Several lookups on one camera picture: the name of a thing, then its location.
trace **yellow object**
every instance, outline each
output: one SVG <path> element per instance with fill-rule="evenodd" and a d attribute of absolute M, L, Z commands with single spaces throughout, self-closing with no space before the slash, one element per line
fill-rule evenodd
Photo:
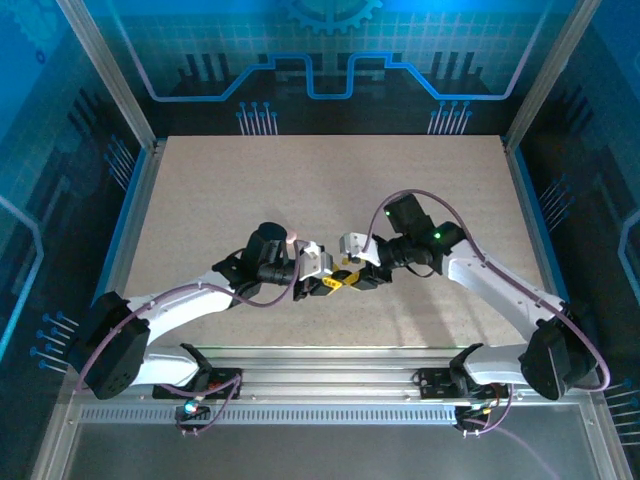
<path fill-rule="evenodd" d="M 344 279 L 344 284 L 350 287 L 360 279 L 360 272 L 353 272 L 347 278 Z"/>
<path fill-rule="evenodd" d="M 331 295 L 343 285 L 340 280 L 336 280 L 331 277 L 324 277 L 322 279 L 322 283 L 331 289 L 331 292 L 329 292 L 328 295 Z"/>

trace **gear graphic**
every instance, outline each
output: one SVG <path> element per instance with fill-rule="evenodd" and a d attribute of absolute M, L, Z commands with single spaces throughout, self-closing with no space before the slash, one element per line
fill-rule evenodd
<path fill-rule="evenodd" d="M 311 27 L 313 33 L 333 35 L 347 33 L 349 27 L 359 28 L 364 20 L 373 18 L 373 9 L 382 7 L 380 0 L 283 0 L 290 20 L 300 28 Z"/>
<path fill-rule="evenodd" d="M 54 0 L 0 0 L 0 8 L 13 14 L 20 31 L 41 51 L 58 30 Z"/>

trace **black mounting bracket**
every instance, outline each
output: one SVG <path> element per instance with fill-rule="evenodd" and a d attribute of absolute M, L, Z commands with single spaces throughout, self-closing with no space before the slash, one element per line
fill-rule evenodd
<path fill-rule="evenodd" d="M 462 391 L 451 376 L 449 368 L 421 368 L 412 377 L 412 382 L 420 390 L 420 398 L 428 399 L 475 399 L 491 400 L 499 396 L 507 398 L 506 385 L 475 385 L 468 392 Z"/>

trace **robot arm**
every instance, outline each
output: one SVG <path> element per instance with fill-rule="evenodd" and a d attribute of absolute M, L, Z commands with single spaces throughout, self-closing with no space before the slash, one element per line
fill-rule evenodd
<path fill-rule="evenodd" d="M 296 252 L 296 270 L 295 260 L 287 256 L 286 238 L 283 227 L 263 223 L 240 257 L 230 255 L 192 282 L 128 300 L 115 292 L 101 296 L 70 340 L 66 360 L 82 371 L 111 329 L 132 312 L 139 312 L 91 361 L 85 381 L 96 397 L 112 398 L 131 385 L 141 384 L 170 384 L 189 392 L 206 390 L 212 367 L 194 347 L 162 348 L 153 342 L 203 315 L 223 312 L 241 301 L 251 303 L 263 283 L 295 284 L 295 294 L 305 281 L 331 273 L 331 255 L 314 242 L 301 242 L 304 246 Z"/>
<path fill-rule="evenodd" d="M 284 228 L 264 223 L 253 232 L 240 257 L 227 257 L 190 284 L 129 300 L 114 292 L 105 294 L 76 330 L 65 352 L 66 360 L 78 372 L 89 368 L 85 381 L 100 399 L 112 398 L 138 384 L 170 384 L 199 392 L 210 383 L 211 365 L 191 345 L 163 349 L 152 345 L 156 339 L 241 301 L 252 304 L 250 299 L 263 283 L 287 285 L 287 291 L 292 285 L 293 299 L 300 300 L 307 295 L 329 295 L 344 285 L 375 289 L 391 283 L 394 269 L 417 263 L 481 296 L 524 339 L 520 345 L 471 345 L 454 358 L 449 376 L 460 395 L 469 396 L 483 385 L 520 383 L 557 400 L 595 368 L 595 358 L 575 333 L 521 288 L 536 292 L 537 302 L 571 316 L 575 322 L 560 298 L 528 285 L 484 252 L 485 258 L 478 258 L 475 244 L 459 226 L 446 222 L 436 227 L 413 195 L 388 204 L 385 212 L 400 236 L 388 241 L 373 236 L 368 248 L 366 235 L 350 233 L 340 240 L 343 256 L 354 263 L 364 262 L 357 272 L 334 268 L 331 255 L 313 242 L 304 242 L 297 252 L 296 270 L 295 261 L 287 257 Z M 203 285 L 213 288 L 200 288 Z M 132 312 L 138 312 L 137 316 L 92 359 L 98 345 Z"/>
<path fill-rule="evenodd" d="M 394 269 L 411 263 L 429 265 L 483 298 L 524 339 L 519 345 L 475 344 L 464 350 L 451 362 L 452 381 L 461 392 L 492 383 L 528 384 L 543 397 L 557 400 L 595 368 L 595 359 L 583 342 L 514 284 L 535 292 L 538 302 L 546 302 L 576 323 L 562 299 L 529 285 L 482 249 L 485 258 L 478 258 L 460 227 L 451 222 L 436 227 L 413 195 L 390 203 L 385 213 L 400 237 L 385 241 L 374 236 L 366 251 L 367 235 L 350 233 L 340 241 L 343 256 L 367 262 L 348 279 L 350 286 L 376 288 L 391 282 Z M 488 263 L 499 273 L 487 268 Z"/>

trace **wooden work surface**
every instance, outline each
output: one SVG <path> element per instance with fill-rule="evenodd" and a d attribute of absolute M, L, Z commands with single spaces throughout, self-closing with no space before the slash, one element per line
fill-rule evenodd
<path fill-rule="evenodd" d="M 186 283 L 245 245 L 263 221 L 325 245 L 365 233 L 375 207 L 404 188 L 430 190 L 456 208 L 501 263 L 541 285 L 498 137 L 171 137 L 149 204 L 125 294 Z M 436 224 L 450 217 L 428 199 Z M 381 218 L 377 233 L 391 236 Z M 255 299 L 274 298 L 263 287 Z M 519 343 L 518 333 L 476 295 L 439 276 L 406 271 L 376 291 L 238 306 L 174 330 L 158 344 L 252 346 L 465 346 Z"/>

